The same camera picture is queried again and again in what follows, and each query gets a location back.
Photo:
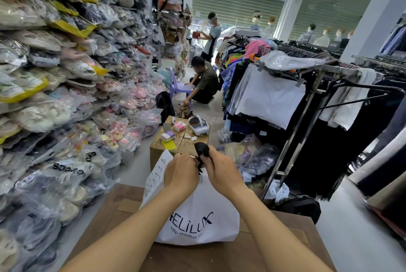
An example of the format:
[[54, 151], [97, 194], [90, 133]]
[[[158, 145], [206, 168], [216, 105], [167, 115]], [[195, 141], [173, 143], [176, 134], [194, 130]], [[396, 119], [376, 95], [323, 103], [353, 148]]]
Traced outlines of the person's left hand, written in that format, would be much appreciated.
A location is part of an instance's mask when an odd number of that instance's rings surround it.
[[170, 161], [164, 176], [164, 189], [180, 203], [184, 202], [197, 188], [199, 183], [198, 169], [175, 169]]

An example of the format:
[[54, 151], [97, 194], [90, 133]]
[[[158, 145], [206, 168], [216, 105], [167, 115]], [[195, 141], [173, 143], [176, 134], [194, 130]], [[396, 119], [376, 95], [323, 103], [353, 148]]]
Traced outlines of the person's right hand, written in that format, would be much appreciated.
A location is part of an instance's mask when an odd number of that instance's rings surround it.
[[230, 201], [246, 187], [241, 173], [229, 156], [224, 155], [224, 165], [220, 169], [206, 171], [212, 186]]

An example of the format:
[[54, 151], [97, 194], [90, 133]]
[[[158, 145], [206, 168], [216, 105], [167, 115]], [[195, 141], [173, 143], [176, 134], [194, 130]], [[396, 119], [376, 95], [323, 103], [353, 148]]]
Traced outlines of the white printed plastic bag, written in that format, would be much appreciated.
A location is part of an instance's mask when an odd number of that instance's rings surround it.
[[170, 215], [155, 241], [179, 246], [232, 242], [239, 232], [238, 211], [214, 189], [203, 168], [196, 190]]

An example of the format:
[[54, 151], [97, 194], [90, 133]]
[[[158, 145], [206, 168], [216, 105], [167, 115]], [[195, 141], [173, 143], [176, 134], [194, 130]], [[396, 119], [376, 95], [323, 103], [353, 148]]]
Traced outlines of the person's right forearm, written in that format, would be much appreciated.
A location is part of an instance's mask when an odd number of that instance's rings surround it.
[[227, 196], [250, 230], [267, 272], [333, 272], [246, 185]]

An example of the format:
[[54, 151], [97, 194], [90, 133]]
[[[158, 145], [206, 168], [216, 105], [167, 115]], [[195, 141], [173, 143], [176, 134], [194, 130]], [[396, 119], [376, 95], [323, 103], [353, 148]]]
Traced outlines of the person's left forearm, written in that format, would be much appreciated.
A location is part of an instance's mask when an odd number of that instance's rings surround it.
[[138, 272], [170, 215], [193, 192], [171, 185], [70, 260], [59, 272]]

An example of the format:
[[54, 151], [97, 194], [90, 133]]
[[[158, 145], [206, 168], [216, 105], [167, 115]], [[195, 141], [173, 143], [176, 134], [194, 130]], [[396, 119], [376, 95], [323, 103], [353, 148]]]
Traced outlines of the white headset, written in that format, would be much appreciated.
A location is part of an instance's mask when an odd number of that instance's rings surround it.
[[188, 124], [195, 136], [208, 136], [211, 125], [199, 115], [193, 115], [189, 118]]

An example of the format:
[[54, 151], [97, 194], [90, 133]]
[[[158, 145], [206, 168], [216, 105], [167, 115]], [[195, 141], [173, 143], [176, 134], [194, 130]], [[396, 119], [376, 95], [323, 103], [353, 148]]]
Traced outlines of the white printed paper sheet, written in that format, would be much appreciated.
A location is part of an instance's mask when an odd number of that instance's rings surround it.
[[172, 159], [173, 155], [168, 150], [165, 150], [161, 154], [155, 167], [147, 178], [140, 208], [147, 205], [163, 189], [165, 170]]

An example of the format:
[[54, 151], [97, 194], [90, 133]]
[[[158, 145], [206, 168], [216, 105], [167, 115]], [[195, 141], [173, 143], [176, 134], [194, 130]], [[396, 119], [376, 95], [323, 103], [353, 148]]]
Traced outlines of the pile of bagged clothes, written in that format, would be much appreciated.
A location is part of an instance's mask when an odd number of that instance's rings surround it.
[[251, 183], [265, 176], [280, 155], [280, 149], [269, 143], [262, 144], [255, 134], [232, 139], [232, 132], [220, 129], [217, 132], [220, 146], [217, 150], [230, 157], [236, 164], [244, 182]]

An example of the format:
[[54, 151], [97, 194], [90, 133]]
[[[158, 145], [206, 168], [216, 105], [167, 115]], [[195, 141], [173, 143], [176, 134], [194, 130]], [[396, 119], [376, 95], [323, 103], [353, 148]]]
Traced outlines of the brown patterned handbag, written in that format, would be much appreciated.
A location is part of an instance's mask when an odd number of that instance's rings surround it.
[[177, 109], [177, 116], [182, 119], [189, 119], [193, 116], [190, 104], [180, 103]]

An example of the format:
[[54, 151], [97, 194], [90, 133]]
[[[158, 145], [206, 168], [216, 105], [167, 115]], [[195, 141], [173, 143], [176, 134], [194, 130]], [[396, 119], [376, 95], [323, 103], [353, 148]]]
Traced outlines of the black backpack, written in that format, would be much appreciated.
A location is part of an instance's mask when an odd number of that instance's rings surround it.
[[172, 104], [170, 94], [167, 91], [163, 91], [155, 97], [156, 107], [161, 109], [161, 123], [160, 126], [165, 123], [169, 116], [175, 117], [175, 109]]

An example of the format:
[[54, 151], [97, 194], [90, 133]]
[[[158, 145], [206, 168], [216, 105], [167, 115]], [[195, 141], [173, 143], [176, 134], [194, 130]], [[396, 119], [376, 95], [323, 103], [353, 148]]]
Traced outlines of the purple plastic stool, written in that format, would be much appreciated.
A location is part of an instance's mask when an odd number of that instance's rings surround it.
[[189, 96], [194, 90], [194, 85], [185, 85], [181, 82], [178, 82], [174, 74], [173, 69], [170, 69], [170, 98], [173, 99], [177, 93], [184, 93], [186, 96]]

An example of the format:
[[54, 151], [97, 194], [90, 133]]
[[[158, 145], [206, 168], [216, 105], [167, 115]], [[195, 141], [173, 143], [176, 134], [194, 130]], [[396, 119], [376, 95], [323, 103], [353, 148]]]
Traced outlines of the white crumpled cloth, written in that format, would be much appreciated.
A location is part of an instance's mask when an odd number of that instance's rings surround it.
[[265, 200], [281, 203], [289, 198], [289, 194], [289, 187], [285, 183], [280, 184], [280, 180], [274, 179], [265, 194]]

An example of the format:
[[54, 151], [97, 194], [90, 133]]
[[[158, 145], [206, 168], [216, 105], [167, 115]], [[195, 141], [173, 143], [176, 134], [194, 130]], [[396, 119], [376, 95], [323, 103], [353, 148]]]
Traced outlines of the large brown cardboard box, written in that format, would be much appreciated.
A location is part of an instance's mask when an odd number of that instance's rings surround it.
[[[116, 184], [71, 251], [65, 264], [86, 247], [137, 212], [143, 198], [141, 187]], [[274, 212], [290, 231], [333, 272], [332, 259], [310, 217]], [[250, 231], [243, 220], [233, 242], [197, 246], [154, 244], [140, 272], [266, 272]]]

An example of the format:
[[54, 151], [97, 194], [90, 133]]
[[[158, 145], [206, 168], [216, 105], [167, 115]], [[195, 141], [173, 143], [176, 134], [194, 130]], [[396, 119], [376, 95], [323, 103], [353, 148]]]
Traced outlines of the white hanging shirt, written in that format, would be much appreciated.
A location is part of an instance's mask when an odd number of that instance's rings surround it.
[[286, 130], [305, 93], [304, 84], [274, 77], [250, 64], [233, 94], [228, 111], [232, 115], [257, 117]]

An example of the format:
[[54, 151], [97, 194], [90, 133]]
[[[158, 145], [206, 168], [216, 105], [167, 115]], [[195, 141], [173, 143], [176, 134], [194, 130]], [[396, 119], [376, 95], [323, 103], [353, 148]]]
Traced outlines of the rack of colourful clothes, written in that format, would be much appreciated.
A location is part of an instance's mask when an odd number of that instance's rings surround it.
[[[223, 92], [222, 110], [224, 113], [226, 113], [226, 108], [231, 102], [233, 89], [245, 72], [245, 70], [236, 71], [237, 65], [245, 66], [260, 58], [259, 55], [251, 56], [248, 59], [243, 58], [246, 45], [255, 39], [264, 39], [271, 46], [271, 51], [277, 50], [280, 43], [277, 39], [261, 38], [259, 33], [254, 33], [254, 36], [251, 37], [234, 33], [231, 36], [226, 36], [220, 44], [216, 58], [220, 70], [218, 90]], [[261, 49], [260, 53], [265, 55], [265, 49]]]

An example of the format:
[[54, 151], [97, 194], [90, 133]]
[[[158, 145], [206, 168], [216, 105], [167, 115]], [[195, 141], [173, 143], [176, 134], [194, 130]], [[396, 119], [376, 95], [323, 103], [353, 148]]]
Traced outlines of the metal clothes rack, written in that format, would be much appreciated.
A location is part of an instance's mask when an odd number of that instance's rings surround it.
[[347, 76], [357, 76], [358, 69], [359, 67], [354, 64], [339, 63], [335, 66], [328, 64], [312, 66], [296, 72], [299, 77], [298, 84], [306, 82], [308, 91], [303, 99], [303, 105], [298, 107], [300, 115], [293, 119], [292, 131], [264, 187], [261, 195], [263, 203], [272, 182], [275, 179], [279, 180], [279, 187], [281, 187], [293, 168], [322, 108], [330, 98], [331, 92], [327, 92], [327, 89], [331, 82]]

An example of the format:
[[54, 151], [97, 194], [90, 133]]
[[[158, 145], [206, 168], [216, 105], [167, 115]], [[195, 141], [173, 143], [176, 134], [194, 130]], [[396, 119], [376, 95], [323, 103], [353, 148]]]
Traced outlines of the black bag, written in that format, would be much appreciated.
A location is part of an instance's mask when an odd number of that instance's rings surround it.
[[275, 206], [273, 210], [310, 217], [314, 224], [317, 224], [322, 213], [320, 203], [307, 196], [287, 199]]

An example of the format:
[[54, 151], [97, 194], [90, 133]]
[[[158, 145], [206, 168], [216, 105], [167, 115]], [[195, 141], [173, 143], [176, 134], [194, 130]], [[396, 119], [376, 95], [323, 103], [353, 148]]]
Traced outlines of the pink garment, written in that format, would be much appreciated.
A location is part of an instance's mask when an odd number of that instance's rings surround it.
[[265, 54], [272, 50], [269, 43], [264, 39], [255, 39], [246, 45], [243, 58], [248, 59], [255, 55], [263, 56], [264, 54], [260, 53], [261, 49], [265, 49]]

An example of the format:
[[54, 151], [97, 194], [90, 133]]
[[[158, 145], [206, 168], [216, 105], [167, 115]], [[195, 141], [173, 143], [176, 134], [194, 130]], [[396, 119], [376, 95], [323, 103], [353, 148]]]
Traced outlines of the clear plastic garment bag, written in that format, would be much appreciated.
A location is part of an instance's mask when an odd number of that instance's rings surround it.
[[276, 71], [307, 69], [325, 63], [325, 59], [295, 58], [282, 51], [271, 51], [261, 56], [258, 61], [264, 63], [267, 69]]

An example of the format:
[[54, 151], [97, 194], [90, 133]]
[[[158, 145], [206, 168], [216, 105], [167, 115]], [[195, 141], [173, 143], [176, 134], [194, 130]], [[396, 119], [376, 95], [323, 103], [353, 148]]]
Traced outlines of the rack of hanging handbags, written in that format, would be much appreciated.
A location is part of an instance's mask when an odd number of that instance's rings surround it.
[[160, 65], [172, 69], [177, 79], [185, 76], [189, 62], [188, 41], [191, 13], [184, 0], [152, 0], [152, 13], [158, 25]]

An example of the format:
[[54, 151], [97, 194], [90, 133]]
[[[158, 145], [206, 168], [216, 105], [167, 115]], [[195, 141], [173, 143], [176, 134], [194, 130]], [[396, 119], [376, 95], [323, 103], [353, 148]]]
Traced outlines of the pile of bagged shoes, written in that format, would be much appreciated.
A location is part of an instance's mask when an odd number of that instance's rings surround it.
[[148, 0], [0, 0], [0, 272], [45, 272], [60, 237], [155, 131]]

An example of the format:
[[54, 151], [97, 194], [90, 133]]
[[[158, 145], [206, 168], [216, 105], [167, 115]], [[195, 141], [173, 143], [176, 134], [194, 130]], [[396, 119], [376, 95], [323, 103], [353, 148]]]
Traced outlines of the grey roller shutter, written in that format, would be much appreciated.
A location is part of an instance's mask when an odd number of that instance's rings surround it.
[[307, 31], [310, 24], [315, 24], [315, 38], [330, 27], [330, 39], [335, 37], [338, 29], [344, 28], [346, 35], [355, 30], [371, 0], [303, 0], [288, 40], [297, 40]]
[[192, 0], [193, 17], [207, 20], [209, 13], [214, 12], [224, 28], [237, 24], [247, 28], [252, 25], [252, 15], [259, 11], [262, 18], [259, 21], [261, 30], [268, 26], [268, 19], [275, 17], [274, 26], [284, 7], [281, 0]]

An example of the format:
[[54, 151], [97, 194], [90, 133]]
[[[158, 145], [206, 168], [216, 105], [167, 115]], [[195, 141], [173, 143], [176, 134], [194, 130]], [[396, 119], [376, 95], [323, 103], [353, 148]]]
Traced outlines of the row of mannequin busts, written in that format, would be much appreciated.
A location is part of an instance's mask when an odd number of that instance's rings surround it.
[[319, 47], [328, 47], [336, 38], [344, 38], [346, 29], [354, 29], [361, 15], [335, 8], [303, 9], [298, 12], [288, 38], [277, 38], [276, 26], [272, 23], [260, 31], [260, 36], [283, 41], [295, 40]]

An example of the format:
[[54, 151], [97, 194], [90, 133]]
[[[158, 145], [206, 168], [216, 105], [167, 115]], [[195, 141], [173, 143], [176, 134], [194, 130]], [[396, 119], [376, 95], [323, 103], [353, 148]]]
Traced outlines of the black clothes hanger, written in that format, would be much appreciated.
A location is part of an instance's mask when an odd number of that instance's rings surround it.
[[318, 108], [311, 109], [311, 110], [312, 111], [319, 111], [319, 110], [329, 109], [329, 108], [333, 108], [333, 107], [338, 107], [338, 106], [343, 106], [343, 105], [350, 105], [350, 104], [355, 104], [355, 103], [359, 103], [359, 102], [364, 102], [366, 100], [386, 98], [387, 96], [393, 95], [393, 94], [395, 94], [395, 95], [396, 94], [406, 95], [406, 91], [399, 88], [399, 87], [384, 86], [384, 85], [357, 84], [357, 83], [354, 83], [352, 81], [347, 80], [346, 78], [332, 81], [329, 84], [329, 86], [328, 86], [328, 88], [326, 90], [326, 94], [328, 95], [328, 94], [336, 91], [338, 88], [342, 88], [342, 87], [378, 90], [378, 91], [383, 91], [384, 94], [383, 95], [373, 96], [373, 97], [370, 97], [370, 98], [364, 98], [364, 99], [353, 100], [353, 101], [348, 101], [348, 102], [344, 102], [344, 103], [338, 103], [338, 104], [334, 104], [334, 105], [328, 105], [328, 106], [324, 106], [324, 107], [318, 107]]

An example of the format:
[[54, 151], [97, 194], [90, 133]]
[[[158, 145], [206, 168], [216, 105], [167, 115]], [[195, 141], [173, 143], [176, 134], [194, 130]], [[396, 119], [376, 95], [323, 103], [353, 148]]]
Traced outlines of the rack of dark clothes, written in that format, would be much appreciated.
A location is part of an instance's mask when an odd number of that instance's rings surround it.
[[386, 129], [362, 165], [349, 176], [360, 190], [367, 208], [380, 217], [406, 244], [406, 12], [373, 60], [363, 64], [377, 66], [385, 81], [399, 84], [405, 91]]

